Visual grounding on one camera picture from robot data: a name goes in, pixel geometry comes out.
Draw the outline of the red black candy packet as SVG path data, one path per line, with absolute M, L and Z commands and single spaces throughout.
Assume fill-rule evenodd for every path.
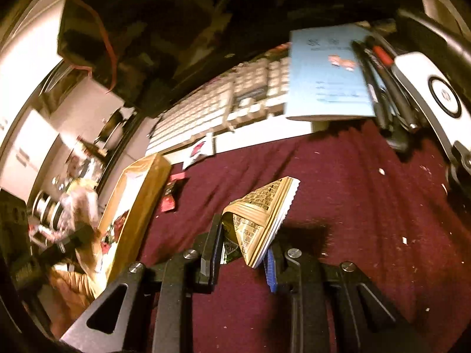
M 170 175 L 160 200 L 160 212 L 167 213 L 176 209 L 176 191 L 185 179 L 184 171 Z

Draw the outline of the white red sachet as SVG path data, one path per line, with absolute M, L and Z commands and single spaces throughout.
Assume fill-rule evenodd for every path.
M 189 148 L 189 154 L 183 162 L 182 169 L 185 171 L 190 166 L 212 155 L 215 155 L 215 145 L 213 133 L 209 132 Z

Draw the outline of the dark red table cloth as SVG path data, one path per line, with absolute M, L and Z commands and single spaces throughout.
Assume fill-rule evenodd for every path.
M 369 120 L 191 166 L 176 211 L 153 214 L 140 260 L 189 248 L 229 202 L 285 176 L 300 181 L 281 229 L 296 248 L 357 264 L 432 352 L 470 350 L 470 201 L 447 186 L 435 141 L 402 160 Z

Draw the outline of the white mechanical keyboard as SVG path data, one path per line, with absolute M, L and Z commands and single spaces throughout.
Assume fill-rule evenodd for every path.
M 264 54 L 199 87 L 159 115 L 146 153 L 172 152 L 209 132 L 232 131 L 283 114 L 290 63 L 286 52 Z

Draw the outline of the light blue booklet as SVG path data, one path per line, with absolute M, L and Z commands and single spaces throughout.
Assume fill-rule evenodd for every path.
M 368 31 L 356 24 L 290 32 L 289 81 L 284 114 L 301 121 L 374 116 L 359 62 L 351 48 Z

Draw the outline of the black marker pen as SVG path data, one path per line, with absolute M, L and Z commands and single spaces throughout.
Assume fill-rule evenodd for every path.
M 385 105 L 385 101 L 382 99 L 381 89 L 374 77 L 366 52 L 361 46 L 361 43 L 357 41 L 351 42 L 351 48 L 357 58 L 361 73 L 366 83 L 367 92 L 369 93 L 376 118 L 376 124 L 380 132 L 382 134 L 386 134 L 390 132 L 389 127 L 391 120 L 388 117 L 387 106 Z

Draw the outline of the white black handheld device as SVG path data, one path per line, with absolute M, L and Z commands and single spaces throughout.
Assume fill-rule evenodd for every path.
M 398 55 L 391 67 L 434 130 L 451 163 L 458 163 L 453 146 L 470 149 L 470 113 L 450 82 L 425 54 Z

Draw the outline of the red capped marker pen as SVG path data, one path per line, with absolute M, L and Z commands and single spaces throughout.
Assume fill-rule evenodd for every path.
M 397 113 L 401 118 L 403 126 L 410 133 L 417 132 L 419 129 L 417 117 L 409 104 L 406 94 L 402 91 L 400 84 L 396 81 L 389 70 L 392 65 L 392 59 L 389 59 L 389 63 L 384 62 L 388 53 L 377 44 L 373 36 L 366 37 L 365 43 L 365 52 L 370 58 L 374 69 L 382 79 L 387 92 L 389 93 L 389 97 L 397 109 Z

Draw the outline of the black computer monitor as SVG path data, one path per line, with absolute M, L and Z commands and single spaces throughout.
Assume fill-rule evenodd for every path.
M 57 51 L 156 116 L 229 61 L 306 20 L 358 20 L 370 0 L 65 0 Z

